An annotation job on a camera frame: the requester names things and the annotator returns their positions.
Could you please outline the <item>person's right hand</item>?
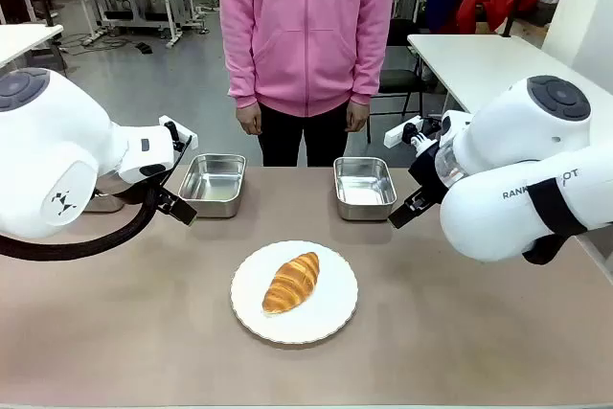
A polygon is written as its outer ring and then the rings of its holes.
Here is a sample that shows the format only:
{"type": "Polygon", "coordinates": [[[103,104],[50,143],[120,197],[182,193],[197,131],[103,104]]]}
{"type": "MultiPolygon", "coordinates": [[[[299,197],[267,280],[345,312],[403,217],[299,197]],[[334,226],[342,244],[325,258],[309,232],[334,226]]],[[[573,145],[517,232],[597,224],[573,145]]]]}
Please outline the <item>person's right hand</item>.
{"type": "Polygon", "coordinates": [[[257,102],[236,110],[236,118],[247,135],[261,135],[261,109],[257,102]]]}

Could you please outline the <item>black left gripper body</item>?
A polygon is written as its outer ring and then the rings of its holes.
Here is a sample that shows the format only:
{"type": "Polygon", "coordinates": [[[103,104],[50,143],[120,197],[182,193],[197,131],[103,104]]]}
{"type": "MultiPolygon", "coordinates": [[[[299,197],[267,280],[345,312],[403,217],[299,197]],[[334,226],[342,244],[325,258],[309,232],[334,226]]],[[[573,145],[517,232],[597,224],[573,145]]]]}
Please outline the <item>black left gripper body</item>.
{"type": "Polygon", "coordinates": [[[141,183],[144,204],[159,204],[165,196],[166,176],[152,176],[141,183]]]}

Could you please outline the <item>person's left hand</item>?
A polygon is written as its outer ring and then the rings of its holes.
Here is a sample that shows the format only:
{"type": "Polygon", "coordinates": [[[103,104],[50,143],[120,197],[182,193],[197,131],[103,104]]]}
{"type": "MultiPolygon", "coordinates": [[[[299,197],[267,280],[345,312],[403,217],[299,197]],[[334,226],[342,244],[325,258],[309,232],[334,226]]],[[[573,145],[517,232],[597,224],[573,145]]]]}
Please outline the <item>person's left hand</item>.
{"type": "Polygon", "coordinates": [[[368,122],[369,117],[370,107],[368,105],[349,101],[347,107],[346,131],[349,133],[359,132],[368,122]]]}

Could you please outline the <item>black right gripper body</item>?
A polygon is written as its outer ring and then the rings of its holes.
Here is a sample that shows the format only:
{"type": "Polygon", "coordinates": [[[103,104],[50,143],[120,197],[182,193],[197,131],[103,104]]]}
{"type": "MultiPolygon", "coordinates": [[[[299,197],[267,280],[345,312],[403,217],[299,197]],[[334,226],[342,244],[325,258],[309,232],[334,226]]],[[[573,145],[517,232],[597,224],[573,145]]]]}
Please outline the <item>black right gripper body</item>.
{"type": "Polygon", "coordinates": [[[429,147],[420,147],[409,173],[420,187],[406,200],[410,207],[431,207],[441,204],[448,188],[442,182],[435,168],[435,158],[440,149],[434,141],[429,147]]]}

